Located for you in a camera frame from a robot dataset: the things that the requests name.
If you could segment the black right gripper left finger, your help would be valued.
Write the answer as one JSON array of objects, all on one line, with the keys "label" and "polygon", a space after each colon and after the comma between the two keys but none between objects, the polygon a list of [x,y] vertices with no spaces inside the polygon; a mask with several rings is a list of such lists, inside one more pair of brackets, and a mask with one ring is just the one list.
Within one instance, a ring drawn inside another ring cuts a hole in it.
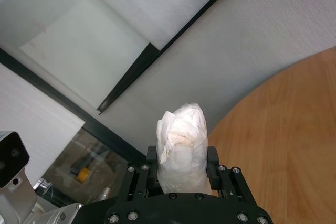
[{"label": "black right gripper left finger", "polygon": [[140,200],[152,197],[158,189],[156,146],[149,146],[144,164],[128,166],[121,186],[121,201]]}]

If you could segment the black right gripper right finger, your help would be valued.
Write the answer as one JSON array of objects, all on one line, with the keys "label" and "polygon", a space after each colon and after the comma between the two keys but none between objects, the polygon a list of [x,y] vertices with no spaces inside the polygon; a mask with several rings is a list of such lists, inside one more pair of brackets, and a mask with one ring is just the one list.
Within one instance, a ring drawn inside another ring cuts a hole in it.
[{"label": "black right gripper right finger", "polygon": [[227,168],[219,163],[217,149],[207,148],[207,177],[211,189],[218,192],[218,196],[247,204],[253,203],[253,195],[245,181],[239,167]]}]

